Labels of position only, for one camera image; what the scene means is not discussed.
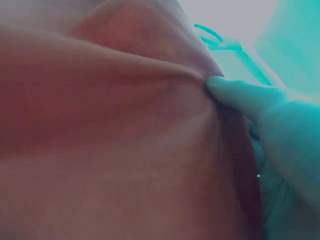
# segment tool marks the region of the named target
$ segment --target fingernail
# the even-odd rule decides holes
[[[212,85],[217,85],[217,84],[222,84],[225,81],[227,81],[224,77],[222,76],[210,76],[206,82],[208,86]]]

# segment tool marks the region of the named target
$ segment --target skin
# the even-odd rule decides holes
[[[207,87],[250,120],[266,239],[319,239],[320,106],[288,89],[219,76]]]

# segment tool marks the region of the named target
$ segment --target hand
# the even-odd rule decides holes
[[[320,106],[287,89],[219,76],[207,86],[253,123],[266,239],[320,239]]]

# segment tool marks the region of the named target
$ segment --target bright background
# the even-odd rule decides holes
[[[179,0],[192,23],[253,46],[289,87],[320,93],[320,0]],[[212,51],[226,77],[263,82],[244,55]]]

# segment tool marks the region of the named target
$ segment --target finger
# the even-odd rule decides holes
[[[250,136],[255,139],[259,139],[259,133],[256,125],[249,119],[247,119],[247,124],[249,126]]]
[[[266,111],[286,97],[276,87],[230,81],[220,76],[209,77],[207,88],[222,104],[242,112],[255,124]]]

